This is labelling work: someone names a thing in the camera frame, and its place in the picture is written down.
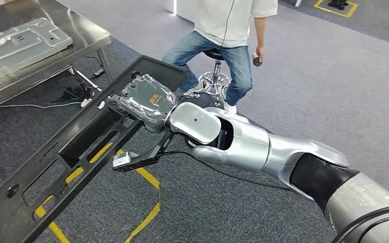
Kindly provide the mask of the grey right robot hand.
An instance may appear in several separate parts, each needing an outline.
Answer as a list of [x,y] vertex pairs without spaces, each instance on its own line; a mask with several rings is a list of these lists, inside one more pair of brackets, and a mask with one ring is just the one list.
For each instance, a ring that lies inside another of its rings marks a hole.
[[144,123],[152,133],[160,133],[178,104],[177,96],[149,74],[134,72],[132,81],[118,94],[110,97],[116,108],[128,112]]

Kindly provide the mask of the person's left hand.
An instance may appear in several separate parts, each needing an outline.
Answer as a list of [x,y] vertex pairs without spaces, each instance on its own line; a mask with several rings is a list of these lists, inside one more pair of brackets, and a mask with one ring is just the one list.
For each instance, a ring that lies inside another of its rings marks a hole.
[[257,46],[256,58],[254,59],[255,66],[260,66],[263,63],[264,46]]

